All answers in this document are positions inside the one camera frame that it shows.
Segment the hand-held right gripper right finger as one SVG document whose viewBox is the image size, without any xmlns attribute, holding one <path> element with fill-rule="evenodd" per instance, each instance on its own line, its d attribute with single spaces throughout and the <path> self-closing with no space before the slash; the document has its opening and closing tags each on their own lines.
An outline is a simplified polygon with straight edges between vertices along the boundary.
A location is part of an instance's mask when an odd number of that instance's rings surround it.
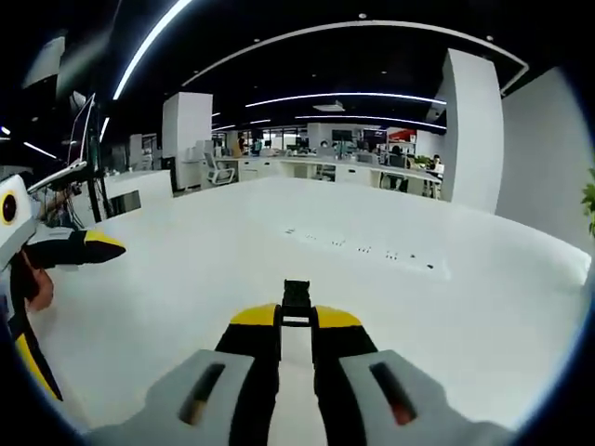
<svg viewBox="0 0 595 446">
<path fill-rule="evenodd" d="M 312 310 L 314 391 L 330 445 L 508 445 L 510 430 L 455 410 L 441 384 L 380 350 L 347 311 Z"/>
</svg>

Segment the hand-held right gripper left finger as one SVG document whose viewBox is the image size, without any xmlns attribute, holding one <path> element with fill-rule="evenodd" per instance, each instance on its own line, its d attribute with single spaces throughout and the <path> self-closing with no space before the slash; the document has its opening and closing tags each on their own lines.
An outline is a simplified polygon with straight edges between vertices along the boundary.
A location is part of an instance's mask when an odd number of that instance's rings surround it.
<svg viewBox="0 0 595 446">
<path fill-rule="evenodd" d="M 128 420 L 96 428 L 90 445 L 265 445 L 279 391 L 280 307 L 231 318 L 213 349 L 160 378 Z"/>
</svg>

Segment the person's left hand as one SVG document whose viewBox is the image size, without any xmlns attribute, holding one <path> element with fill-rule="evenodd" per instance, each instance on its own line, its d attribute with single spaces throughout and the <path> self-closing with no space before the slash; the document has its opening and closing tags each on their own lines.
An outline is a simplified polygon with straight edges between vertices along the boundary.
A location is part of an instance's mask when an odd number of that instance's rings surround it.
<svg viewBox="0 0 595 446">
<path fill-rule="evenodd" d="M 29 312 L 38 312 L 51 305 L 54 296 L 54 283 L 44 269 L 32 269 L 32 275 L 37 292 L 29 301 L 27 309 Z"/>
</svg>

